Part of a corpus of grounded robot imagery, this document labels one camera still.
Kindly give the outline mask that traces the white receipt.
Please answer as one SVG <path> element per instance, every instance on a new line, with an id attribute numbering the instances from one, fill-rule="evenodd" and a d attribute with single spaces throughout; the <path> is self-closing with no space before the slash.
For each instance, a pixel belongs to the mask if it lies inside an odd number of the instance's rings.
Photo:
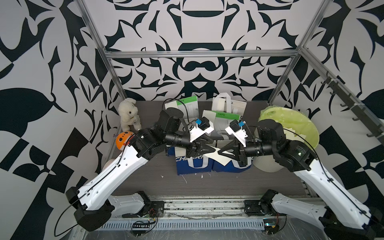
<path id="1" fill-rule="evenodd" d="M 206 157 L 208 157 L 208 158 L 210 158 L 210 159 L 220 163 L 223 166 L 226 166 L 229 162 L 232 161 L 231 158 L 219 155 L 219 153 L 218 153 L 218 151 L 220 150 L 219 148 L 213 147 L 213 149 L 215 150 L 214 152 L 206 153 L 206 154 L 204 154 L 204 156 L 206 156 Z"/>

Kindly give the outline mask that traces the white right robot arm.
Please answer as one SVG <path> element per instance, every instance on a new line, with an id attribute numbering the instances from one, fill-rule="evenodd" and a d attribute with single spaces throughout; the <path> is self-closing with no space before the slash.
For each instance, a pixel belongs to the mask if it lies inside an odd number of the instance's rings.
<path id="1" fill-rule="evenodd" d="M 384 230 L 382 213 L 370 209 L 332 176 L 315 150 L 305 143 L 286 138 L 284 128 L 271 119 L 259 122 L 258 140 L 251 140 L 243 129 L 244 122 L 233 120 L 226 128 L 235 139 L 219 150 L 219 155 L 241 166 L 250 157 L 272 156 L 276 163 L 303 180 L 324 201 L 312 205 L 268 190 L 260 200 L 265 214 L 273 211 L 312 224 L 330 240 L 373 240 Z"/>

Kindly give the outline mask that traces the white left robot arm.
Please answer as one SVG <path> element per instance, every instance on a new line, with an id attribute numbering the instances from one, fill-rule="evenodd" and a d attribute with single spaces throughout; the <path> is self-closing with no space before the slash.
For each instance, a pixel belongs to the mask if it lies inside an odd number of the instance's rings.
<path id="1" fill-rule="evenodd" d="M 208 145 L 211 140 L 207 134 L 214 130 L 212 121 L 203 117 L 196 120 L 194 127 L 179 131 L 180 125 L 185 124 L 184 114 L 179 109 L 162 110 L 157 122 L 123 142 L 125 146 L 121 154 L 99 175 L 82 187 L 67 190 L 66 197 L 76 209 L 74 217 L 77 224 L 91 232 L 111 217 L 147 215 L 152 202 L 143 191 L 127 197 L 116 197 L 112 193 L 167 146 L 185 149 L 188 158 L 216 151 Z"/>

